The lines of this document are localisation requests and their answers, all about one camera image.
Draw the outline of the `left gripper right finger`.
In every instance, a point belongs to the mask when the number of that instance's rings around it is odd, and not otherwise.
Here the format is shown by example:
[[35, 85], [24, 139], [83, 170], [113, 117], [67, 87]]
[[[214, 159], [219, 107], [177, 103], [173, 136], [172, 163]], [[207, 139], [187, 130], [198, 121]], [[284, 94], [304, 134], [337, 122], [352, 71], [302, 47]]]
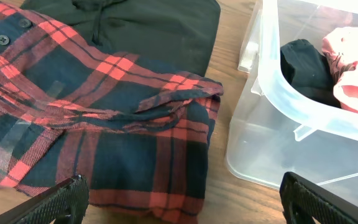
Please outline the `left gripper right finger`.
[[280, 186], [287, 224], [358, 224], [358, 207], [294, 172]]

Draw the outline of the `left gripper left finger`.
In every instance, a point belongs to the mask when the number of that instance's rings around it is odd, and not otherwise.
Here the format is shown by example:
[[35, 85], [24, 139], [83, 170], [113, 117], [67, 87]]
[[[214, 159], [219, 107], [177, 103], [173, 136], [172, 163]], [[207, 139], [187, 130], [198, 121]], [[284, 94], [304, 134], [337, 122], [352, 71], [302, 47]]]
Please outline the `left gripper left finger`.
[[89, 191], [86, 178], [74, 175], [0, 214], [0, 224], [81, 224]]

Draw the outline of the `dark navy garment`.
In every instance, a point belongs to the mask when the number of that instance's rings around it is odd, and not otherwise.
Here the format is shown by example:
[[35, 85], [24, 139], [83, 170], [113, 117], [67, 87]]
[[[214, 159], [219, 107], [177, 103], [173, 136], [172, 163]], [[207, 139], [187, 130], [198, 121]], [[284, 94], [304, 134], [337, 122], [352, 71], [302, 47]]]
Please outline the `dark navy garment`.
[[333, 95], [334, 81], [326, 57], [305, 39], [280, 47], [280, 66], [285, 80], [303, 96], [339, 108]]

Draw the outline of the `coral pink garment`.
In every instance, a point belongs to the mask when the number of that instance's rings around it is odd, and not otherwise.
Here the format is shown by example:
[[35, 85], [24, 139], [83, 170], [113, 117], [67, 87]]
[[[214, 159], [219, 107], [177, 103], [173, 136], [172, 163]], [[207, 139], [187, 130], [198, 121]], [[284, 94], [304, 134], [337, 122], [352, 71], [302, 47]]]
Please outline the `coral pink garment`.
[[338, 27], [323, 38], [322, 52], [341, 108], [358, 113], [358, 27]]

